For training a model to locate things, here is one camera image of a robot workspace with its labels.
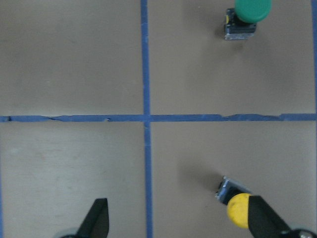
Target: yellow ball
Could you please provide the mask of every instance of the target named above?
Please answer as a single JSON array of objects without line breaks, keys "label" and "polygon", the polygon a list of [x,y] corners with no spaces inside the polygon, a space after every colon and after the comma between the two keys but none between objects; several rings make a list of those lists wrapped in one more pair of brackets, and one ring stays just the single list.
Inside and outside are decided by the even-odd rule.
[{"label": "yellow ball", "polygon": [[227,214],[229,219],[238,227],[249,228],[249,193],[240,193],[230,199],[227,205]]}]

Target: green ball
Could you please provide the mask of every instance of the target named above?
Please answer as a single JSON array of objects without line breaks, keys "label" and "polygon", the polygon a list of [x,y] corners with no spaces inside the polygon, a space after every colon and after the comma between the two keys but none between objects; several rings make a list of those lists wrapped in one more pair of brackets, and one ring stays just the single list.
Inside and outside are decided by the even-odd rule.
[{"label": "green ball", "polygon": [[236,0],[235,12],[241,21],[256,23],[267,17],[271,0]]}]

